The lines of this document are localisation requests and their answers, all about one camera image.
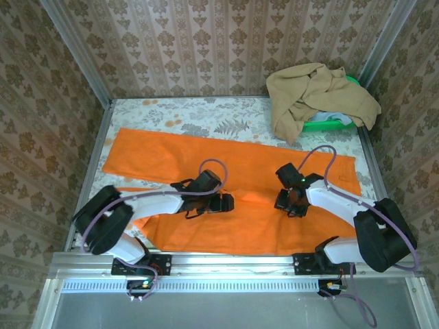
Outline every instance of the patterned tablecloth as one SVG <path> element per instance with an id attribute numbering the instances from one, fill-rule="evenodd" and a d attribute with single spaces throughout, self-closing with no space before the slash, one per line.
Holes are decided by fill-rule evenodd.
<path id="1" fill-rule="evenodd" d="M 160 187 L 161 184 L 134 180 L 102 172 L 113 141 L 121 127 L 246 141 L 288 149 L 309 151 L 321 144 L 331 144 L 338 154 L 355 157 L 355 170 L 363 197 L 375 198 L 372 181 L 356 128 L 327 132 L 303 132 L 293 146 L 277 139 L 270 125 L 271 102 L 265 97 L 208 97 L 167 99 L 119 99 L 108 129 L 89 197 L 105 185 Z M 126 232 L 149 241 L 136 226 Z M 75 239 L 78 246 L 80 238 Z"/>

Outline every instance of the green plastic tray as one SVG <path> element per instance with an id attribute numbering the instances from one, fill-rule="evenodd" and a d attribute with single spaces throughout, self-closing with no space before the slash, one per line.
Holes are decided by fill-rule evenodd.
<path id="1" fill-rule="evenodd" d="M 346 78 L 349 81 L 352 81 L 359 85 L 359 82 L 353 77 L 349 77 L 347 75 Z M 348 125 L 344 125 L 338 120 L 330 120 L 330 121 L 319 121 L 319 122 L 305 122 L 302 131 L 317 132 L 321 130 L 341 130 L 341 129 L 348 129 L 352 127 L 355 127 L 355 124 L 353 122 L 349 123 Z"/>

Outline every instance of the orange towel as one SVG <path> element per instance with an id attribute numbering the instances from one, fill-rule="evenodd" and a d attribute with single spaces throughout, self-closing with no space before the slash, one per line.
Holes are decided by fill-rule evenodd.
<path id="1" fill-rule="evenodd" d="M 135 224 L 159 249 L 174 252 L 213 252 L 240 255 L 289 255 L 312 252 L 332 236 L 354 236 L 347 223 L 311 206 L 307 216 L 288 218 L 274 208 L 281 183 L 277 169 L 288 162 L 298 166 L 307 152 L 253 143 L 121 129 L 102 169 L 106 173 L 172 183 L 196 178 L 207 158 L 223 161 L 229 179 L 225 190 L 235 198 L 231 212 L 185 219 L 184 213 L 139 219 Z M 301 170 L 322 175 L 331 154 L 315 153 Z M 360 193 L 354 158 L 338 156 L 329 181 Z M 222 176 L 222 168 L 206 168 Z"/>

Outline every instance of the crumpled beige towel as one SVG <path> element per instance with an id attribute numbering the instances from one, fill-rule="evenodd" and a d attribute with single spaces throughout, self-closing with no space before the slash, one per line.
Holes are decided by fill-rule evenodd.
<path id="1" fill-rule="evenodd" d="M 289 67 L 271 74 L 267 88 L 273 132 L 290 145 L 318 111 L 344 113 L 369 130 L 381 114 L 381 106 L 368 91 L 346 79 L 344 68 L 329 70 L 320 63 Z"/>

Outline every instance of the wall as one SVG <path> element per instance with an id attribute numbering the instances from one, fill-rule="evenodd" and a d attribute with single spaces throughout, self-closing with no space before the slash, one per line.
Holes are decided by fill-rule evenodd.
<path id="1" fill-rule="evenodd" d="M 439 309 L 439 1 L 417 1 L 370 92 L 383 108 L 371 135 L 379 168 Z"/>
<path id="2" fill-rule="evenodd" d="M 28 328 L 102 107 L 37 1 L 0 1 L 0 328 Z"/>
<path id="3" fill-rule="evenodd" d="M 396 0 L 68 0 L 112 98 L 266 94 L 295 64 L 357 77 Z"/>

